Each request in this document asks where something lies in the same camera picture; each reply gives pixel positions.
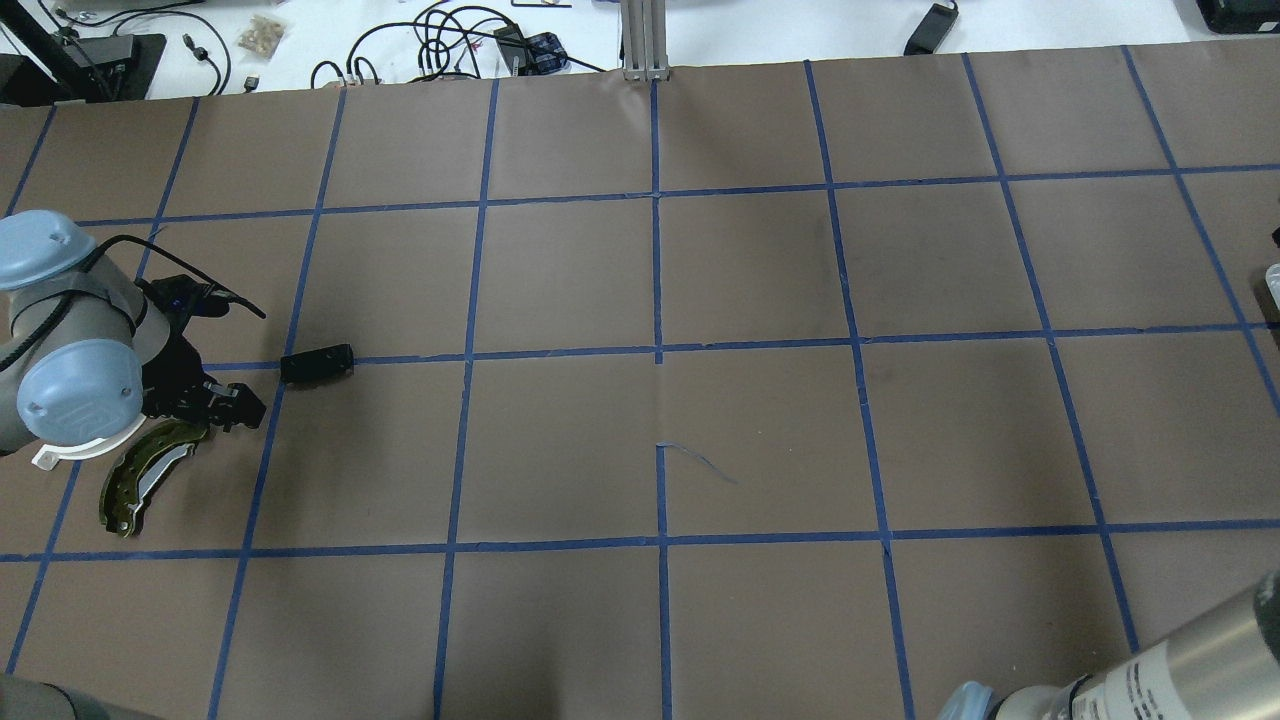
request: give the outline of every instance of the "black box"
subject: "black box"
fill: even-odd
[[[1280,0],[1196,0],[1213,32],[1280,33]]]
[[[0,55],[0,104],[40,108],[69,96],[24,55]]]

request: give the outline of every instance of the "black device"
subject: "black device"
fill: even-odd
[[[69,97],[31,58],[0,55],[0,104],[40,108]]]
[[[356,366],[356,352],[349,345],[334,345],[280,357],[280,380],[316,383],[340,375]]]
[[[1280,33],[1280,0],[1196,0],[1213,32]]]
[[[920,20],[920,24],[915,26],[915,32],[911,33],[911,38],[906,41],[906,49],[902,50],[904,55],[931,55],[942,45],[942,38],[951,32],[951,26],[955,24],[956,18],[960,15],[960,9],[956,6],[938,5],[937,3],[929,8],[929,12]]]
[[[163,35],[78,38],[50,35],[18,0],[0,0],[4,23],[61,86],[65,97],[90,102],[142,100],[155,77]]]

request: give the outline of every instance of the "white surface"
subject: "white surface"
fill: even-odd
[[[35,0],[22,0],[47,19]],[[59,0],[49,0],[51,4]],[[106,17],[123,8],[163,0],[60,0],[68,10],[91,9]],[[618,6],[599,0],[561,0],[571,8],[512,8],[509,0],[452,0],[444,5],[489,5],[511,15],[526,35],[557,33],[566,50],[603,68],[617,68]],[[260,91],[307,87],[311,68],[324,59],[344,64],[352,41],[381,22],[408,20],[429,0],[209,0],[182,8],[209,19],[227,37],[232,51],[228,92],[241,92],[244,77],[261,76]],[[668,0],[671,64],[719,65],[778,63],[801,59],[900,55],[906,38],[932,0]],[[289,27],[270,61],[236,47],[236,38],[255,12],[270,12]],[[169,46],[152,85],[151,97],[202,95],[214,82],[207,64],[182,46],[187,32],[219,64],[221,50],[209,31],[188,18],[155,17],[125,26],[129,32],[159,32]],[[84,31],[86,36],[106,35]],[[960,18],[940,53],[1093,47],[1217,38],[1196,9],[1196,0],[960,0]],[[0,45],[5,45],[0,38]],[[417,74],[412,31],[384,31],[361,46],[390,82]],[[481,73],[495,74],[492,41],[481,49]],[[321,81],[333,79],[323,70]]]

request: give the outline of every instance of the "black object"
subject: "black object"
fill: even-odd
[[[26,55],[0,55],[0,104],[40,108],[70,95]]]
[[[49,68],[54,79],[60,82],[73,97],[82,97],[91,102],[108,100],[93,78],[76,64],[70,54],[45,32],[45,28],[40,27],[36,18],[31,17],[31,13],[18,0],[0,0],[0,23],[13,31],[14,37]]]
[[[559,5],[545,6],[558,8]],[[544,32],[530,37],[529,53],[534,58],[532,64],[529,65],[529,74],[549,76],[568,67],[568,54],[564,53],[564,46],[561,45],[559,37],[553,32]]]
[[[902,50],[904,55],[931,55],[942,45],[942,38],[951,32],[951,26],[955,24],[956,18],[960,15],[957,8],[947,8],[946,5],[938,5],[937,3],[929,8],[925,13],[924,19],[920,24],[915,26],[915,32],[911,33],[911,38],[906,41],[906,49]]]
[[[72,47],[73,38],[45,32],[18,0],[0,0],[0,23],[49,68],[63,88],[65,97],[61,99],[90,102],[145,99],[165,46],[163,35],[137,35],[86,37],[76,41],[79,47]],[[88,60],[97,74],[110,77],[108,87],[97,82]]]
[[[534,64],[534,58],[529,53],[529,42],[525,41],[525,35],[520,32],[520,26],[512,23],[500,27],[493,31],[493,38],[498,41],[498,51],[502,53],[502,59],[507,61],[507,70],[511,74],[532,74],[530,68]]]
[[[349,345],[334,345],[280,357],[280,380],[314,383],[340,375],[356,366],[356,352]]]
[[[1204,24],[1219,33],[1280,33],[1280,0],[1197,0]]]

